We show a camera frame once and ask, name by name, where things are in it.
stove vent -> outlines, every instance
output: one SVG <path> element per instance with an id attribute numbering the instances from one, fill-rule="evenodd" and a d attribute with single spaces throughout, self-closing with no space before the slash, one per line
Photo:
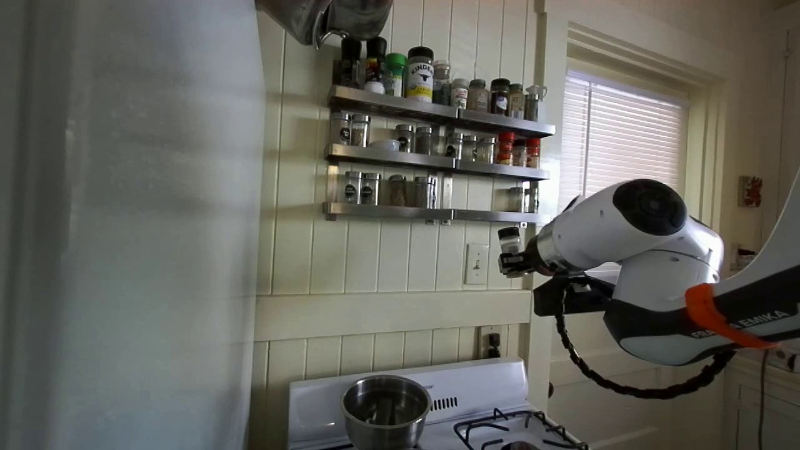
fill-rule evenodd
<path id="1" fill-rule="evenodd" d="M 445 399 L 434 400 L 433 406 L 430 407 L 431 411 L 439 411 L 441 409 L 455 408 L 458 406 L 458 397 L 447 397 Z"/>

electrical outlet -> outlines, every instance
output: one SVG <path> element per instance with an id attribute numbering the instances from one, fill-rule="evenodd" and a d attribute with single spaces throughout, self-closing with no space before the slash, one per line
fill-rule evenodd
<path id="1" fill-rule="evenodd" d="M 478 358 L 481 360 L 490 357 L 489 350 L 491 349 L 491 346 L 489 345 L 489 335 L 491 334 L 497 334 L 499 337 L 500 355 L 502 355 L 503 352 L 506 350 L 505 348 L 503 348 L 503 346 L 505 345 L 504 343 L 506 342 L 506 330 L 504 329 L 504 327 L 502 325 L 486 325 L 484 327 L 481 327 L 481 332 L 479 336 L 480 344 L 478 346 L 479 350 Z"/>
<path id="2" fill-rule="evenodd" d="M 489 245 L 468 243 L 464 262 L 464 284 L 486 284 L 488 280 Z"/>

stainless steel bowl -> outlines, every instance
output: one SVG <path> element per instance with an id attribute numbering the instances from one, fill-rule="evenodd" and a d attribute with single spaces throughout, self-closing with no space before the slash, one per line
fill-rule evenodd
<path id="1" fill-rule="evenodd" d="M 342 396 L 345 429 L 358 450 L 412 448 L 422 435 L 430 405 L 422 385 L 393 375 L 368 376 Z"/>

green lid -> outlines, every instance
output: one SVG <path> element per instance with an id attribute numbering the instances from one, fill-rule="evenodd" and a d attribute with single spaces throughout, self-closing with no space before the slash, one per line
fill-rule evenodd
<path id="1" fill-rule="evenodd" d="M 386 65 L 387 66 L 405 66 L 406 65 L 406 56 L 402 53 L 389 53 L 386 56 Z"/>

black lid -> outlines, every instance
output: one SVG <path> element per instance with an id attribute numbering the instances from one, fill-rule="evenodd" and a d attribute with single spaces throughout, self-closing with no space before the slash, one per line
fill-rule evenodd
<path id="1" fill-rule="evenodd" d="M 426 58 L 433 59 L 434 51 L 428 47 L 414 47 L 413 49 L 408 50 L 408 57 L 413 58 L 414 56 L 424 56 Z"/>
<path id="2" fill-rule="evenodd" d="M 500 239 L 509 237 L 519 237 L 519 228 L 517 227 L 500 228 L 498 230 L 498 237 Z"/>
<path id="3" fill-rule="evenodd" d="M 386 56 L 386 40 L 381 37 L 372 38 L 366 42 L 367 58 Z"/>
<path id="4" fill-rule="evenodd" d="M 511 82 L 508 81 L 507 78 L 495 78 L 492 80 L 492 87 L 495 86 L 505 86 L 508 87 L 511 85 Z"/>
<path id="5" fill-rule="evenodd" d="M 361 41 L 357 39 L 342 39 L 342 59 L 361 58 Z"/>

